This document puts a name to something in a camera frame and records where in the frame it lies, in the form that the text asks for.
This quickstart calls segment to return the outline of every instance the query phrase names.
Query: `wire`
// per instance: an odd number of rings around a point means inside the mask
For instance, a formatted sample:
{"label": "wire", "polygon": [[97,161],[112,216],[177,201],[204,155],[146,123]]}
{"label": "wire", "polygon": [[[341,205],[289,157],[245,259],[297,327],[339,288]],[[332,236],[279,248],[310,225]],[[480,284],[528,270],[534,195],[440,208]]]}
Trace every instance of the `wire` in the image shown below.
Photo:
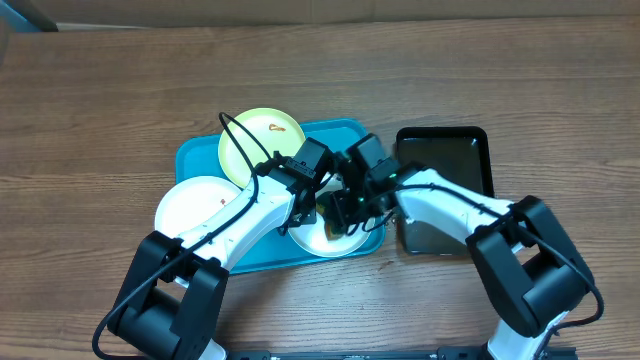
{"label": "wire", "polygon": [[223,112],[218,114],[218,119],[220,120],[220,123],[222,124],[222,127],[224,128],[225,131],[227,131],[227,133],[229,134],[229,138],[231,139],[233,144],[238,148],[238,151],[240,151],[240,155],[242,155],[242,158],[244,159],[244,161],[247,163],[247,166],[249,166],[249,169],[251,170],[251,177],[252,177],[253,183],[254,183],[254,190],[253,190],[253,194],[251,194],[251,198],[249,199],[249,202],[247,203],[247,205],[245,205],[240,211],[238,211],[227,222],[225,222],[224,224],[220,225],[220,227],[218,227],[217,229],[211,231],[207,235],[205,235],[202,238],[202,240],[198,241],[193,246],[191,246],[188,249],[184,250],[180,255],[176,256],[173,260],[169,261],[164,266],[162,266],[160,269],[158,269],[155,273],[153,273],[153,275],[151,275],[149,278],[147,278],[147,280],[142,282],[137,288],[135,288],[133,291],[131,291],[131,293],[129,293],[129,295],[127,295],[127,297],[124,298],[124,300],[122,300],[111,311],[109,311],[109,313],[107,313],[107,315],[102,319],[100,324],[98,324],[98,327],[96,327],[96,330],[93,333],[93,339],[91,340],[91,347],[93,348],[93,353],[96,354],[96,356],[98,358],[103,359],[103,360],[118,360],[118,359],[127,359],[127,360],[134,360],[134,359],[138,360],[138,359],[140,359],[140,360],[142,360],[142,359],[147,359],[144,356],[109,355],[109,354],[104,353],[100,349],[100,344],[99,344],[100,335],[104,331],[104,329],[107,326],[107,324],[109,323],[109,321],[111,321],[111,318],[116,313],[118,313],[122,309],[124,309],[124,307],[131,301],[131,299],[133,299],[134,296],[136,296],[140,291],[142,291],[142,289],[146,288],[151,283],[153,283],[154,281],[158,280],[158,278],[160,278],[160,276],[162,276],[162,274],[164,274],[167,270],[171,269],[175,265],[177,265],[180,262],[184,261],[187,258],[187,256],[191,255],[194,251],[199,249],[204,244],[208,243],[211,239],[216,237],[218,234],[220,234],[222,231],[224,231],[226,228],[228,228],[231,224],[233,224],[238,219],[240,219],[247,211],[249,211],[251,206],[253,206],[253,204],[258,199],[258,193],[260,191],[259,190],[260,184],[258,183],[258,175],[256,174],[256,171],[255,171],[253,165],[251,164],[251,161],[249,160],[249,157],[247,156],[245,151],[242,149],[242,146],[240,146],[240,144],[238,143],[238,140],[236,140],[235,136],[233,136],[231,131],[229,131],[229,127],[228,127],[227,123],[225,122],[224,117],[227,117],[227,118],[232,119],[232,120],[235,120],[235,119],[233,119],[231,116],[229,116],[228,114],[223,113]]}
{"label": "wire", "polygon": [[382,227],[383,225],[385,225],[389,220],[391,220],[391,218],[393,217],[393,211],[389,212],[389,214],[387,214],[387,216],[384,217],[384,219],[382,219],[382,221],[380,221],[380,223],[374,225],[371,229],[367,229],[367,223],[362,223],[362,231],[364,232],[372,232],[373,230],[376,230],[380,227]]}
{"label": "wire", "polygon": [[[251,131],[249,131],[246,127],[244,127],[244,125],[240,124],[240,122],[236,119],[234,119],[231,115],[227,114],[226,112],[221,112],[218,116],[225,116],[227,119],[229,119],[232,123],[236,124],[240,129],[242,129],[247,135],[249,135],[249,137],[251,138],[251,140],[253,140],[253,142],[256,143],[256,145],[258,145],[258,147],[260,147],[260,149],[262,149],[262,151],[264,152],[265,155],[267,155],[267,159],[271,160],[271,155],[269,155],[269,152],[267,151],[267,149],[262,145],[262,143],[260,141],[258,141],[258,139],[256,139],[255,136],[253,136],[253,134],[251,133]],[[229,129],[227,127],[224,127],[224,130],[228,133],[231,134],[231,131],[229,131]]]}
{"label": "wire", "polygon": [[533,241],[535,241],[536,244],[538,244],[538,246],[547,250],[553,256],[560,259],[560,261],[562,261],[564,265],[568,266],[571,270],[573,270],[573,272],[576,273],[576,275],[582,278],[585,284],[587,284],[587,288],[589,288],[589,291],[591,291],[593,293],[593,296],[596,298],[596,306],[597,306],[596,313],[589,316],[588,318],[584,318],[581,320],[574,320],[574,321],[566,321],[566,322],[552,326],[549,329],[549,331],[545,334],[542,342],[538,346],[538,349],[536,350],[533,356],[533,358],[537,360],[540,358],[540,355],[549,344],[549,341],[551,340],[551,336],[553,336],[554,334],[557,334],[558,330],[569,328],[569,327],[584,326],[584,325],[591,324],[595,321],[598,321],[602,317],[602,314],[604,314],[604,298],[602,297],[602,294],[600,293],[600,290],[598,290],[596,285],[593,282],[591,282],[591,280],[589,280],[589,278],[582,271],[580,271],[580,269],[578,269],[571,261],[569,261],[560,252],[558,252],[558,250],[554,249],[549,244],[544,242],[542,239],[535,236],[534,234],[531,234],[530,232],[527,232],[527,235],[530,236],[533,239]]}

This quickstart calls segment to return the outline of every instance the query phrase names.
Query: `plastic tray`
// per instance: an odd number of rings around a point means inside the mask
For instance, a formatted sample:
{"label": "plastic tray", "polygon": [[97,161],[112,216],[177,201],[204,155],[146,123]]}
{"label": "plastic tray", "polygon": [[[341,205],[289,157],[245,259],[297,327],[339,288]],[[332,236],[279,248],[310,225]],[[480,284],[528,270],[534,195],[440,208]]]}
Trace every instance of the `plastic tray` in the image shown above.
{"label": "plastic tray", "polygon": [[[344,151],[363,138],[367,131],[356,120],[335,119],[301,123],[307,137],[312,137],[332,151]],[[196,176],[212,175],[226,179],[218,161],[220,135],[209,135],[188,140],[176,154],[176,183]],[[349,255],[335,258],[367,255],[376,251],[386,234],[384,226],[373,231],[362,246]],[[309,254],[296,244],[289,234],[278,235],[274,230],[265,235],[247,252],[231,271],[232,275],[252,271],[277,269],[334,260]]]}

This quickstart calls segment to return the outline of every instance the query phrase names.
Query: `black cable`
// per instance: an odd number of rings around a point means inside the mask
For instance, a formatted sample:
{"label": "black cable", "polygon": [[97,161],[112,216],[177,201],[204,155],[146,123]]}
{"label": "black cable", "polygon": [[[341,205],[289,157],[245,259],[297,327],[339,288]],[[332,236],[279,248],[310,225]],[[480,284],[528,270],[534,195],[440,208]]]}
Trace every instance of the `black cable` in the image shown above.
{"label": "black cable", "polygon": [[[251,140],[253,140],[253,142],[256,143],[256,145],[258,145],[258,147],[260,147],[260,149],[262,149],[262,151],[264,152],[265,155],[267,155],[267,159],[271,160],[271,155],[269,155],[269,152],[267,151],[267,149],[262,145],[262,143],[260,141],[258,141],[258,139],[256,139],[255,136],[253,136],[253,134],[251,133],[251,131],[249,131],[246,127],[244,127],[244,125],[240,124],[240,122],[236,119],[234,119],[231,115],[227,114],[226,112],[221,112],[219,115],[220,116],[225,116],[227,119],[229,119],[232,123],[236,124],[240,129],[242,129],[247,135],[249,135],[249,137],[251,138]],[[224,130],[231,134],[231,131],[229,131],[229,129],[227,127],[224,127]]]}
{"label": "black cable", "polygon": [[249,166],[249,169],[251,170],[251,177],[253,178],[254,190],[253,190],[253,194],[251,194],[251,198],[249,199],[249,202],[247,203],[247,205],[245,205],[240,211],[238,211],[238,213],[236,213],[227,222],[225,222],[224,224],[220,225],[220,227],[218,227],[217,229],[211,231],[207,235],[205,235],[202,238],[202,240],[198,241],[193,246],[191,246],[188,249],[184,250],[180,255],[176,256],[173,260],[169,261],[164,266],[162,266],[160,269],[158,269],[155,273],[153,273],[153,275],[151,275],[149,278],[147,278],[147,280],[145,280],[137,288],[135,288],[133,291],[131,291],[131,293],[129,295],[127,295],[127,297],[124,298],[124,300],[122,300],[118,305],[116,305],[111,311],[109,311],[109,313],[107,313],[107,315],[102,319],[100,324],[98,324],[98,327],[96,327],[96,330],[93,333],[93,339],[91,340],[91,347],[93,348],[93,353],[96,354],[96,356],[98,358],[103,359],[103,360],[119,360],[119,359],[127,359],[127,360],[134,360],[134,359],[138,360],[138,359],[140,359],[140,360],[143,360],[143,359],[147,359],[144,356],[135,356],[135,355],[134,356],[109,355],[109,354],[104,353],[100,349],[100,344],[99,344],[100,335],[104,331],[105,327],[107,326],[107,324],[109,323],[111,318],[116,313],[120,312],[129,303],[129,301],[131,301],[131,299],[133,299],[133,297],[136,296],[142,289],[146,288],[149,284],[151,284],[154,281],[158,280],[158,278],[160,278],[160,276],[162,276],[162,274],[164,274],[167,270],[171,269],[173,266],[175,266],[175,265],[179,264],[180,262],[184,261],[187,258],[187,256],[191,255],[194,251],[199,249],[204,244],[208,243],[211,239],[215,238],[218,234],[220,234],[222,231],[224,231],[226,228],[228,228],[231,224],[233,224],[238,219],[240,219],[247,211],[249,211],[251,206],[253,206],[253,204],[258,199],[258,193],[259,193],[258,175],[256,174],[255,169],[254,169],[253,165],[251,164],[251,161],[249,160],[249,157],[247,156],[245,151],[242,149],[242,146],[240,146],[240,144],[238,143],[238,140],[236,140],[235,136],[233,136],[231,131],[229,131],[229,127],[228,127],[227,123],[224,120],[225,116],[227,118],[233,119],[228,114],[222,113],[222,112],[220,114],[218,114],[218,119],[220,120],[220,123],[222,124],[222,127],[229,134],[229,138],[231,139],[233,144],[238,148],[238,151],[240,151],[240,155],[242,155],[242,158],[247,163],[247,166]]}
{"label": "black cable", "polygon": [[585,284],[587,284],[587,288],[589,288],[589,291],[591,291],[593,293],[593,296],[596,298],[596,306],[597,306],[596,313],[589,316],[588,318],[584,318],[581,320],[574,320],[574,321],[566,321],[566,322],[552,326],[547,332],[547,334],[544,336],[544,339],[538,346],[538,349],[536,350],[533,356],[533,358],[537,360],[540,358],[540,355],[549,344],[549,341],[551,340],[551,336],[553,336],[554,334],[557,335],[558,330],[569,328],[569,327],[584,326],[599,320],[602,317],[602,314],[604,314],[604,298],[602,297],[602,294],[600,293],[600,290],[598,290],[596,285],[593,282],[591,282],[591,280],[589,280],[589,278],[582,271],[580,271],[571,261],[569,261],[564,255],[559,253],[556,249],[551,247],[549,244],[544,242],[539,237],[529,232],[527,232],[527,235],[530,236],[533,239],[533,241],[535,241],[536,244],[538,244],[538,246],[547,250],[556,258],[560,259],[560,261],[562,261],[564,265],[568,266],[571,270],[573,270],[573,272],[576,273],[576,275],[582,278]]}
{"label": "black cable", "polygon": [[384,219],[382,219],[382,221],[376,225],[374,225],[371,229],[367,229],[367,223],[362,223],[362,231],[364,232],[372,232],[373,230],[376,230],[380,227],[382,227],[383,225],[385,225],[389,220],[391,220],[391,218],[393,217],[393,211],[389,212],[389,214],[387,214],[387,216],[384,217]]}

